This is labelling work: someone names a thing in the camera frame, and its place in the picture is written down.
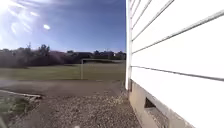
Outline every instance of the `grass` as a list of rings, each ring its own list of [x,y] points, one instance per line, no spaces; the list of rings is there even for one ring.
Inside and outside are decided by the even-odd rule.
[[[84,64],[84,79],[124,80],[125,64]],[[71,80],[80,79],[81,65],[29,67],[27,69],[0,68],[0,78],[15,80]]]
[[[23,98],[0,98],[0,115],[6,123],[8,123],[14,116],[26,112],[29,107],[29,101]]]

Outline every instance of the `dirt path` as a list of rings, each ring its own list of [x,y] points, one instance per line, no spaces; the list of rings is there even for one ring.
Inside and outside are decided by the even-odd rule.
[[[44,95],[10,128],[140,128],[120,82],[18,82],[1,88]]]

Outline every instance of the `green grass field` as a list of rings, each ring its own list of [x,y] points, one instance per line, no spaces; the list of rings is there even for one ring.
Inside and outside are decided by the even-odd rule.
[[[83,77],[89,80],[124,80],[125,64],[84,64]],[[81,78],[81,65],[0,68],[0,78],[15,80],[71,80]]]

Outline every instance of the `blue sky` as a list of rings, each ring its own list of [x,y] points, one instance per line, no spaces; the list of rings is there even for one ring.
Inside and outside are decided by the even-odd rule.
[[[0,49],[125,51],[125,0],[4,0]]]

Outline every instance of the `gravel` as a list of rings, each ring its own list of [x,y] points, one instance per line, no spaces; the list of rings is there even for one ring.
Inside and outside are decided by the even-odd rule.
[[[123,86],[108,86],[89,95],[71,95],[70,93],[52,95],[54,92],[67,90],[66,86],[61,88],[62,86],[60,88],[54,86],[50,89],[52,91],[49,95],[45,92],[45,97],[35,109],[22,118],[16,119],[13,124],[9,124],[9,127],[140,128]]]

